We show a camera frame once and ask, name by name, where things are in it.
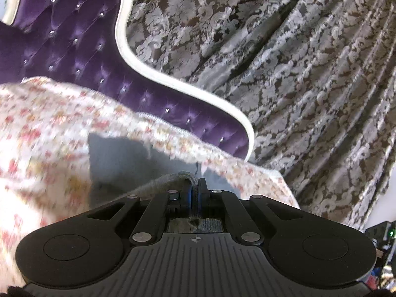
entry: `floral fabric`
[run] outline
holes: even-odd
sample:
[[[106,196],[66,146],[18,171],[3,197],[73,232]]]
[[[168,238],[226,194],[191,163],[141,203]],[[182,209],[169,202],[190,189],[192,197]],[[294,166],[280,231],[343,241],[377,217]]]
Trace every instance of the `floral fabric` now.
[[[240,108],[251,162],[362,228],[395,161],[396,0],[134,0],[147,64]]]
[[[199,161],[238,188],[241,198],[260,193],[298,207],[278,172],[244,163],[89,89],[31,78],[0,85],[0,108],[0,292],[24,284],[14,254],[25,235],[88,209],[91,132]]]

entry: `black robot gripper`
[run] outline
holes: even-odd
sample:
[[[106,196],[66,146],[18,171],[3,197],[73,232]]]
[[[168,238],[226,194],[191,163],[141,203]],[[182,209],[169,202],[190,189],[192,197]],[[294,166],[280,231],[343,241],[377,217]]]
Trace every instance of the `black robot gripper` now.
[[[175,218],[218,233],[167,232]],[[265,196],[240,200],[200,179],[128,195],[38,229],[16,250],[33,296],[364,296],[376,249],[363,233]]]

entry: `triangular cutout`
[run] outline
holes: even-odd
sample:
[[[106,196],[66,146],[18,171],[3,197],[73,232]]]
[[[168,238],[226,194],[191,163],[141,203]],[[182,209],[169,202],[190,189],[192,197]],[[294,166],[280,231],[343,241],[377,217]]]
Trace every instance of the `triangular cutout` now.
[[[279,219],[283,221],[294,220],[304,217],[302,211],[289,207],[285,208],[283,206],[279,206],[276,203],[268,203],[268,207],[273,213],[278,216]]]
[[[96,211],[93,214],[90,214],[88,218],[108,221],[114,217],[123,206],[124,203],[121,202],[113,204],[109,207],[103,208],[102,210]]]

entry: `gray floral curtain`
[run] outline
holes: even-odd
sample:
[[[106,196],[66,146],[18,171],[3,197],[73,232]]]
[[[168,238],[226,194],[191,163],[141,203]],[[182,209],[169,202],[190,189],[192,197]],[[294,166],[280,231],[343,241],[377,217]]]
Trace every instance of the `gray floral curtain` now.
[[[240,108],[251,162],[361,228],[395,161],[396,0],[134,0],[130,47]]]

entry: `ribbed gray plate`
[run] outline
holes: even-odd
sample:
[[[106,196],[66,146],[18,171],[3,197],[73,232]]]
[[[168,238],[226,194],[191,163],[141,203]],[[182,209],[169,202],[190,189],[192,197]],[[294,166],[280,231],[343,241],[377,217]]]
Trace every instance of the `ribbed gray plate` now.
[[[96,284],[25,289],[37,297],[361,297],[369,292],[363,283],[339,290],[296,284],[259,248],[240,245],[228,233],[166,233],[156,244],[133,248],[116,272]]]

